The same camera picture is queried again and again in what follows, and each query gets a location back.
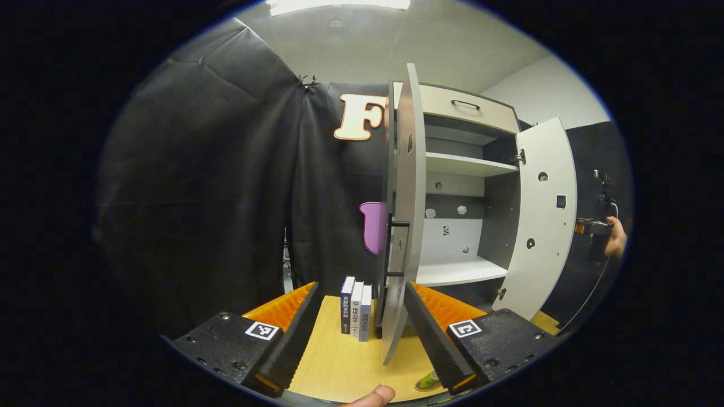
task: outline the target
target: wooden table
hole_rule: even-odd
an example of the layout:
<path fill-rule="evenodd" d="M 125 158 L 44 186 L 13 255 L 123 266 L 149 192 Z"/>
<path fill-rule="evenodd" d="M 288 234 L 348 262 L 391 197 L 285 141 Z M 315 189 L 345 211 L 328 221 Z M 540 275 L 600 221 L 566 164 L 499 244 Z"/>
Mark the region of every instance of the wooden table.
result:
<path fill-rule="evenodd" d="M 340 298 L 326 296 L 289 391 L 339 403 L 349 403 L 377 385 L 395 389 L 392 400 L 405 401 L 447 392 L 415 390 L 415 383 L 433 370 L 420 338 L 404 335 L 389 365 L 382 366 L 382 340 L 370 332 L 359 342 L 340 331 Z"/>

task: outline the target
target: cabinet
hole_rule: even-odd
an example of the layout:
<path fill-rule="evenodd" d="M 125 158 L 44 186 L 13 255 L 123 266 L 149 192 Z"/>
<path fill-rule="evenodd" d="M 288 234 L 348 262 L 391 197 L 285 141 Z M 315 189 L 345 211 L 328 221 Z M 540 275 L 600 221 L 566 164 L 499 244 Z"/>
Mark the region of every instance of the cabinet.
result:
<path fill-rule="evenodd" d="M 407 319 L 407 281 L 504 278 L 493 309 L 530 320 L 563 270 L 576 220 L 576 172 L 558 118 L 521 132 L 513 107 L 420 84 L 412 64 L 390 88 L 397 134 L 386 205 L 409 227 L 392 228 L 383 264 L 385 364 Z"/>

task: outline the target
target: cable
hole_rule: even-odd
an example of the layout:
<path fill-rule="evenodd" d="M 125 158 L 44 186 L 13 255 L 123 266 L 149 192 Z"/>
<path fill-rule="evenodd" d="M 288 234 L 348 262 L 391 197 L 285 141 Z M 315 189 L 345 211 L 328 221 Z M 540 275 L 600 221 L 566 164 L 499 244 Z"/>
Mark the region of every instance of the cable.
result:
<path fill-rule="evenodd" d="M 591 299 L 591 295 L 593 295 L 594 291 L 596 291 L 596 288 L 598 287 L 598 283 L 601 282 L 601 277 L 603 277 L 603 274 L 606 272 L 606 266 L 608 266 L 608 261 L 610 259 L 611 259 L 611 256 L 608 256 L 606 258 L 606 264 L 603 265 L 603 270 L 601 270 L 601 275 L 598 276 L 598 280 L 596 280 L 596 285 L 593 286 L 593 289 L 589 293 L 589 296 L 586 297 L 586 300 L 584 301 L 583 305 L 581 305 L 581 308 L 579 308 L 578 311 L 576 311 L 576 313 L 573 315 L 573 317 L 571 317 L 571 319 L 569 319 L 568 322 L 566 322 L 565 325 L 563 325 L 563 328 L 561 328 L 558 331 L 559 333 L 563 332 L 563 330 L 568 326 L 568 324 L 570 324 L 574 319 L 576 319 L 576 317 L 578 316 L 578 313 L 581 312 L 581 310 L 586 306 L 588 301 Z"/>

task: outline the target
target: green object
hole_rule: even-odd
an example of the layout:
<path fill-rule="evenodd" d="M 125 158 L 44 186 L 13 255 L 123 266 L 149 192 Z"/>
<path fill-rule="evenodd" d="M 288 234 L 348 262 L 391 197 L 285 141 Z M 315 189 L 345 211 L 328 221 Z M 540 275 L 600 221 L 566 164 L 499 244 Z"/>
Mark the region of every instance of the green object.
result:
<path fill-rule="evenodd" d="M 415 389 L 421 392 L 435 390 L 440 387 L 440 381 L 433 378 L 434 371 L 415 383 Z"/>

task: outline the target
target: book spine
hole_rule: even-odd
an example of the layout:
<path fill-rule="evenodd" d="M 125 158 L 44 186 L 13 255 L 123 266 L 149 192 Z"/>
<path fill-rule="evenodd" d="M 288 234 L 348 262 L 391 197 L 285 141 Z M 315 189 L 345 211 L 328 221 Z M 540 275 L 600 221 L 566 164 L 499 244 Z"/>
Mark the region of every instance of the book spine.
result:
<path fill-rule="evenodd" d="M 340 306 L 342 307 L 342 333 L 349 335 L 350 333 L 350 294 L 342 294 L 340 297 Z"/>
<path fill-rule="evenodd" d="M 351 335 L 356 338 L 359 338 L 360 335 L 360 302 L 362 301 L 352 301 L 352 310 L 350 316 L 350 324 L 352 326 Z"/>
<path fill-rule="evenodd" d="M 367 342 L 369 340 L 369 317 L 371 306 L 364 305 L 360 306 L 360 342 Z"/>

